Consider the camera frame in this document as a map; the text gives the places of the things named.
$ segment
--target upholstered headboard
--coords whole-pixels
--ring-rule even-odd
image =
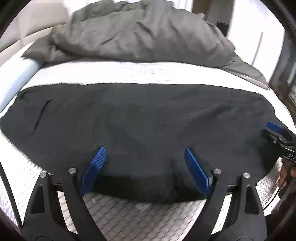
[[[0,66],[28,43],[49,34],[53,26],[65,23],[68,17],[63,0],[30,1],[0,38]]]

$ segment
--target gray blanket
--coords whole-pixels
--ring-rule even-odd
[[[217,67],[268,88],[262,73],[234,53],[216,26],[163,0],[89,4],[34,42],[23,57],[46,63],[81,57],[183,62]]]

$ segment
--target mattress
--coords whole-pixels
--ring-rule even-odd
[[[23,87],[55,83],[163,83],[207,84],[243,89],[262,94],[275,108],[275,115],[295,132],[286,107],[272,90],[260,88],[220,69],[182,63],[131,63],[80,59],[54,66],[44,66]],[[5,114],[8,104],[0,117]],[[10,182],[23,221],[26,207],[42,168],[34,164],[1,133],[0,160]],[[262,206],[276,190],[281,160],[256,186]],[[58,193],[63,216],[70,231],[76,232],[63,193]],[[197,219],[205,200],[174,204],[131,202],[102,194],[87,193],[83,197],[94,221],[107,240],[182,240]],[[213,230],[220,231],[226,219],[231,195],[224,203]],[[16,223],[12,208],[0,180],[0,208]]]

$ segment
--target human hand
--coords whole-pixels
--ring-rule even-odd
[[[281,162],[285,163],[289,160],[283,158],[281,160]],[[284,179],[286,178],[287,176],[287,169],[285,168],[285,166],[283,165],[282,168],[281,168],[281,173],[280,173],[280,177],[279,177],[279,182],[278,182],[278,187],[281,186],[281,184],[283,183]],[[291,176],[292,177],[296,177],[296,167],[293,167],[291,169]],[[287,185],[287,181],[284,182],[283,186],[281,187],[281,189],[283,189],[285,186]]]

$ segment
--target metal screw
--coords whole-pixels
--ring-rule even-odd
[[[47,174],[46,172],[41,172],[39,176],[40,176],[41,178],[44,178],[44,177],[46,177],[46,174]]]
[[[249,179],[249,178],[250,178],[250,174],[247,173],[247,172],[245,172],[245,173],[243,174],[243,176],[244,176],[246,179]]]
[[[74,174],[76,172],[76,168],[75,167],[72,167],[69,169],[68,171],[70,174]]]
[[[222,173],[222,171],[221,171],[219,168],[215,168],[215,169],[214,169],[214,173],[215,173],[216,175],[220,175],[220,174]]]

